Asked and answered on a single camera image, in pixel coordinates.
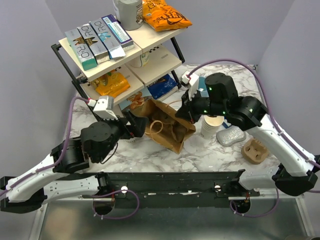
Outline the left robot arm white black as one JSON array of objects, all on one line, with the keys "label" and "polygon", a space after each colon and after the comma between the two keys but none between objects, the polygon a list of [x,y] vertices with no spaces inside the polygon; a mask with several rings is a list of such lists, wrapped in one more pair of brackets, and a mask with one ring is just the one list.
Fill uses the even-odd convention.
[{"label": "left robot arm white black", "polygon": [[83,128],[78,137],[64,140],[38,165],[17,177],[0,179],[0,210],[33,212],[48,202],[75,196],[107,197],[114,189],[108,173],[90,172],[101,164],[119,140],[141,138],[149,120],[129,110],[123,117],[97,121]]}]

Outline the single brown cup carrier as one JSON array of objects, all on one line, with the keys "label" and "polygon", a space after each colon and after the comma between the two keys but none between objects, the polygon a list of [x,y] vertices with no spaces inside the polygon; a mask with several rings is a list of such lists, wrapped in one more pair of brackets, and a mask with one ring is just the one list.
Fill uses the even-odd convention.
[{"label": "single brown cup carrier", "polygon": [[151,116],[154,125],[152,129],[160,132],[169,138],[173,138],[177,143],[181,143],[187,133],[187,128],[177,122],[163,111],[158,111]]}]

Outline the green paper bag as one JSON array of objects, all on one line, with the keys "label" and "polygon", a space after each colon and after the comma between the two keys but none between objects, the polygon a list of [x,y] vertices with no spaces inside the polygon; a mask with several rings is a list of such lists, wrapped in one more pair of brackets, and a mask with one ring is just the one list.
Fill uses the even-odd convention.
[{"label": "green paper bag", "polygon": [[196,132],[196,127],[189,121],[177,118],[177,111],[169,104],[149,99],[135,108],[133,113],[146,117],[145,134],[157,144],[179,154],[184,142]]}]

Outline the brown cardboard cup carrier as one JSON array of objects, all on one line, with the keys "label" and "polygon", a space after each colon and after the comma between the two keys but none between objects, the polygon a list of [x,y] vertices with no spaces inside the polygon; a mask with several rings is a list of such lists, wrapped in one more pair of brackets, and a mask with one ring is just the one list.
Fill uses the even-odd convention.
[{"label": "brown cardboard cup carrier", "polygon": [[256,138],[248,140],[241,149],[242,156],[251,164],[261,164],[269,155],[269,150]]}]

